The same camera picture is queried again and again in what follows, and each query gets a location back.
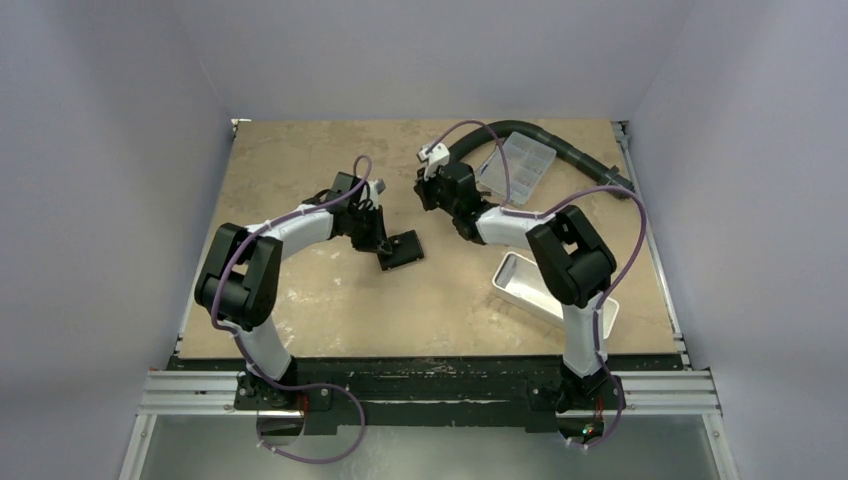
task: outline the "table top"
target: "table top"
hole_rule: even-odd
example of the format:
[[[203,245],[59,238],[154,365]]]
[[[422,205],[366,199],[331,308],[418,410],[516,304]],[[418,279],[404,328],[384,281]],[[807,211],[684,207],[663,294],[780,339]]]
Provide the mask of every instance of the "table top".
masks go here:
[[[531,120],[607,166],[626,166],[609,121]],[[356,252],[339,237],[286,260],[273,318],[295,356],[442,356],[560,353],[555,328],[495,294],[492,276],[506,247],[460,238],[450,216],[425,212],[413,192],[416,152],[455,120],[355,120],[243,122],[239,125],[210,234],[224,222],[260,223],[291,211],[301,200],[329,188],[338,171],[350,172],[362,153],[374,161],[371,178],[383,178],[380,195],[389,236],[416,230],[425,258],[383,272],[374,254]],[[472,126],[460,128],[451,143]],[[464,161],[480,165],[493,144]],[[566,195],[593,186],[556,160],[524,210],[543,211]],[[576,202],[609,245],[619,266],[630,256],[639,231],[632,202],[604,193]],[[532,258],[529,252],[518,251]],[[610,353],[676,352],[669,313],[643,248],[612,295],[621,304],[608,340]],[[180,357],[238,357],[232,339],[212,329],[208,313],[191,304]]]

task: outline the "cable connector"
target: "cable connector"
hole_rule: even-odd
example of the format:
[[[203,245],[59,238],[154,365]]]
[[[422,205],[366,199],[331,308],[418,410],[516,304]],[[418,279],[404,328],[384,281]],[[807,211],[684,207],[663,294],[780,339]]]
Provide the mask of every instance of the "cable connector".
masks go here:
[[[447,165],[450,161],[450,152],[444,143],[437,143],[432,148],[431,145],[430,143],[422,145],[421,150],[418,151],[418,161],[427,163],[424,167],[424,180],[433,178],[439,167]]]

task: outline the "gray floor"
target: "gray floor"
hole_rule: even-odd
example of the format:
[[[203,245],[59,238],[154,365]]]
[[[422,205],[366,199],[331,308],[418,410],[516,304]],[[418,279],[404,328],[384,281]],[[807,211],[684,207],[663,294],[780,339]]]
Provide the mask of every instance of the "gray floor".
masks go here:
[[[159,417],[145,479],[717,479],[700,416],[628,417],[588,454],[557,434],[513,428],[370,427],[359,449],[332,465],[303,465],[256,448],[251,417]],[[307,437],[288,449],[332,455],[356,429]]]

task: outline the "gray wall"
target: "gray wall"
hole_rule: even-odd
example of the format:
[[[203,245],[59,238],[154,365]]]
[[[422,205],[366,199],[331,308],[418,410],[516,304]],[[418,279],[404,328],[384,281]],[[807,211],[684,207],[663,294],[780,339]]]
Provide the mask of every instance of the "gray wall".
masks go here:
[[[233,116],[629,118],[694,0],[176,0]]]
[[[0,2],[0,110],[0,478],[115,478],[228,117],[166,0]]]
[[[680,323],[748,479],[848,469],[846,7],[699,1],[633,117]]]

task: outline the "small black square object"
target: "small black square object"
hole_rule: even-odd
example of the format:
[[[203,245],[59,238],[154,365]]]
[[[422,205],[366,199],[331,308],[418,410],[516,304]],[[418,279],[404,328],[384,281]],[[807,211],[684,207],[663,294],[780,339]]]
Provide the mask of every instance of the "small black square object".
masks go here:
[[[421,250],[421,242],[418,241],[418,234],[415,233],[415,230],[391,236],[389,243],[392,245],[391,255],[377,254],[377,258],[380,259],[380,268],[383,271],[424,258],[424,250]]]

